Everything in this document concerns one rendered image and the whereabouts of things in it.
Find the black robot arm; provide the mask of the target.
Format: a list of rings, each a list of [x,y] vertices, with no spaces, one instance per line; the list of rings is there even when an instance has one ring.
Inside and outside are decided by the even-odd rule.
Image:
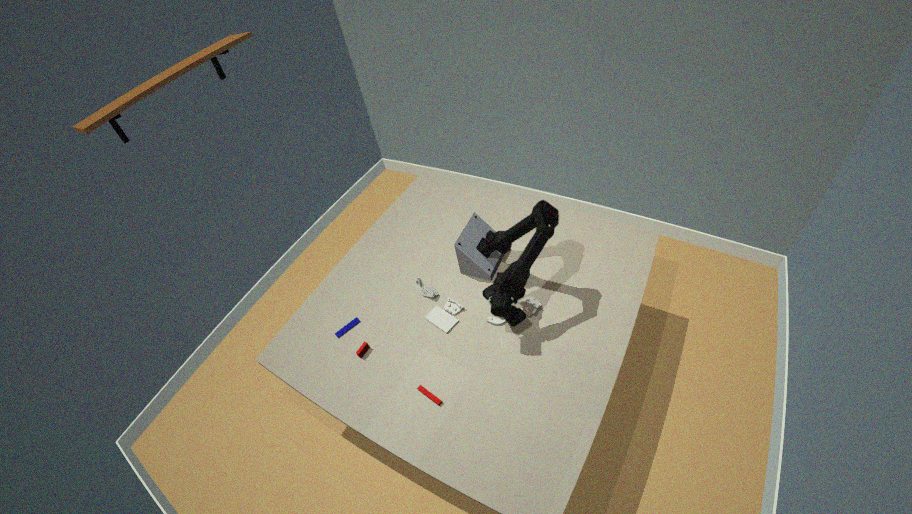
[[[550,227],[548,226],[550,225]],[[476,249],[486,258],[491,252],[497,250],[506,254],[511,250],[512,243],[536,227],[536,232],[521,253],[518,261],[512,263],[505,271],[498,272],[494,280],[494,294],[492,296],[491,313],[495,316],[505,316],[508,313],[509,299],[514,304],[525,295],[524,286],[530,276],[530,268],[545,246],[545,243],[554,234],[554,229],[559,225],[558,210],[541,200],[536,203],[532,214],[517,222],[507,231],[491,230],[482,238]]]

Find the blue flat bar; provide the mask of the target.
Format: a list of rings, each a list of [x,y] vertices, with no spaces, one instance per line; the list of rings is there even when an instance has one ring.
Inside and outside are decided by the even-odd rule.
[[[340,337],[342,337],[343,334],[345,334],[347,331],[351,330],[354,326],[356,326],[360,322],[361,321],[358,319],[358,317],[356,317],[351,322],[349,322],[348,325],[346,325],[345,327],[343,326],[338,332],[335,333],[335,335],[339,339]]]

